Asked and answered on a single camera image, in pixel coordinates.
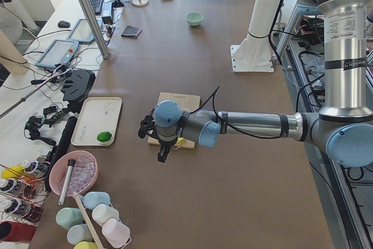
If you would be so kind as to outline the middle bottle in copper rack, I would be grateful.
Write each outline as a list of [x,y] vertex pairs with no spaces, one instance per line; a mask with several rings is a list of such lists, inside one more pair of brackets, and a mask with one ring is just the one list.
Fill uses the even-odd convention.
[[14,178],[1,179],[1,191],[14,197],[20,196],[25,186],[23,182]]

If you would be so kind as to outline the bottle in copper rack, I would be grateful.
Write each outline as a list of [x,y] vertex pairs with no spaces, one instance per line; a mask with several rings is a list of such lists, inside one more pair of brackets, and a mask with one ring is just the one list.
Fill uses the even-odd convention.
[[1,201],[1,211],[8,216],[24,218],[31,212],[31,203],[22,199],[5,199]]
[[20,196],[25,186],[23,182],[14,178],[1,179],[1,191],[14,197]]
[[47,173],[48,166],[42,162],[25,160],[20,164],[24,172],[34,178],[44,177]]

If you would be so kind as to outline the dark folded cloth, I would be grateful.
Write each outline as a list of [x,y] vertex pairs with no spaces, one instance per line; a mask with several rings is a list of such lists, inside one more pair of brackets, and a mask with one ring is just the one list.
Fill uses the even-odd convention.
[[121,33],[121,36],[126,38],[138,38],[141,32],[142,28],[127,25]]

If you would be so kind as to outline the yellow cup on rack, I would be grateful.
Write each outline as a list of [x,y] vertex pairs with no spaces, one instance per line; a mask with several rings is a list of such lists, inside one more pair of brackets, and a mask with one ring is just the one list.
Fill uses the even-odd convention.
[[91,241],[81,241],[73,249],[98,249],[96,243]]

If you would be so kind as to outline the green cup on rack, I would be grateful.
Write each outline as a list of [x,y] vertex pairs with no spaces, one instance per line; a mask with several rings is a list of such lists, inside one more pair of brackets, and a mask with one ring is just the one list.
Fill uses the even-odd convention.
[[78,208],[62,208],[58,211],[55,220],[59,226],[69,230],[75,225],[82,224],[83,215]]

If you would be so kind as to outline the red cylinder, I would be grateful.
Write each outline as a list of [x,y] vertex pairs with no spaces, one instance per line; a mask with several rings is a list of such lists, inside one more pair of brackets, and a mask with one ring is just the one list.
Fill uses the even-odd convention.
[[1,222],[1,242],[29,243],[37,227],[11,221]]

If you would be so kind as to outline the black computer mouse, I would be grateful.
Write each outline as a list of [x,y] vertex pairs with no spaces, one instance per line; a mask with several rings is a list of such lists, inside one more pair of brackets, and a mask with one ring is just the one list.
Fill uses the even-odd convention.
[[71,24],[66,21],[66,20],[61,20],[58,22],[58,27],[59,28],[69,28],[71,26]]

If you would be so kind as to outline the pink cup on rack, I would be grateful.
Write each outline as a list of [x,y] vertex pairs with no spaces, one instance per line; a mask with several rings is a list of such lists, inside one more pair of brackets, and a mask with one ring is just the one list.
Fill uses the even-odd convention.
[[114,218],[108,219],[103,224],[101,231],[114,248],[123,247],[128,242],[131,232],[128,226]]

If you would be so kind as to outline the wooden stick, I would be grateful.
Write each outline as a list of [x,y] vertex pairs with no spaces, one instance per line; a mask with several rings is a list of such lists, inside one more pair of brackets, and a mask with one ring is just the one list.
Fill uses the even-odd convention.
[[99,238],[99,236],[98,236],[98,234],[97,234],[97,232],[96,232],[96,230],[95,230],[95,228],[94,228],[94,226],[93,226],[93,224],[92,224],[92,222],[91,222],[91,220],[90,220],[90,218],[89,218],[89,216],[88,216],[88,214],[85,210],[85,207],[84,207],[83,203],[81,202],[79,194],[77,192],[74,192],[73,193],[73,198],[76,201],[76,204],[77,204],[78,208],[80,209],[80,211],[82,213],[82,216],[83,216],[83,218],[84,218],[84,220],[85,220],[85,222],[86,222],[86,224],[89,228],[89,231],[90,231],[90,233],[93,237],[94,242],[97,245],[97,248],[104,249],[103,244],[102,244],[102,242],[101,242],[101,240],[100,240],[100,238]]

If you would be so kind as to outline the cream rectangular tray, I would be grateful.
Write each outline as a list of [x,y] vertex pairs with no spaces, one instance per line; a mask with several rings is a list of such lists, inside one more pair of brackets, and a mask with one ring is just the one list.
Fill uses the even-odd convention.
[[[81,109],[75,126],[71,144],[74,146],[109,146],[115,139],[115,133],[122,107],[120,97],[89,97]],[[100,132],[109,131],[112,138],[100,143],[96,137]]]

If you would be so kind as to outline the teach pendant tablet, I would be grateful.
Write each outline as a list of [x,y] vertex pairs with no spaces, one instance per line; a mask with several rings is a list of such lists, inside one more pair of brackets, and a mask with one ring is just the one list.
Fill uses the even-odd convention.
[[76,40],[54,40],[35,63],[36,67],[55,69],[56,65],[68,66],[79,49]]
[[90,44],[94,41],[94,36],[86,19],[78,19],[74,27],[67,36],[68,40],[78,41],[80,44]]

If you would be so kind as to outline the mint green ceramic bowl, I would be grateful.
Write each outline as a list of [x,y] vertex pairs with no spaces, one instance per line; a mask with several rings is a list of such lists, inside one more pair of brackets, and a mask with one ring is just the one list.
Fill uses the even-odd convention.
[[185,19],[190,26],[199,26],[203,21],[203,15],[199,12],[189,12]]

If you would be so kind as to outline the white cup on rack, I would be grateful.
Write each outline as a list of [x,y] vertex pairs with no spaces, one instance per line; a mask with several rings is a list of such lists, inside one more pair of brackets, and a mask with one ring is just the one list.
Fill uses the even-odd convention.
[[98,204],[92,211],[93,220],[102,226],[109,219],[119,219],[119,212],[108,205]]

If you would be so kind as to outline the wooden cutting board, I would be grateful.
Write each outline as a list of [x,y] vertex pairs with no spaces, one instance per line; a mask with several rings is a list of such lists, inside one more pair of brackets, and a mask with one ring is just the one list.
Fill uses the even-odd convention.
[[[200,96],[196,95],[188,95],[188,94],[180,94],[180,93],[167,93],[167,92],[160,92],[158,103],[165,101],[165,100],[172,100],[175,101],[182,111],[194,111],[200,106]],[[195,143],[185,139],[185,142],[177,146],[176,144],[172,147],[172,149],[194,149]]]

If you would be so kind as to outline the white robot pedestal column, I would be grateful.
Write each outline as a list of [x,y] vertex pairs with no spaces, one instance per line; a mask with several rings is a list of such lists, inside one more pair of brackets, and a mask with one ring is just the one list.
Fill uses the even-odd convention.
[[234,72],[273,72],[269,38],[283,0],[255,0],[247,37],[231,45]]

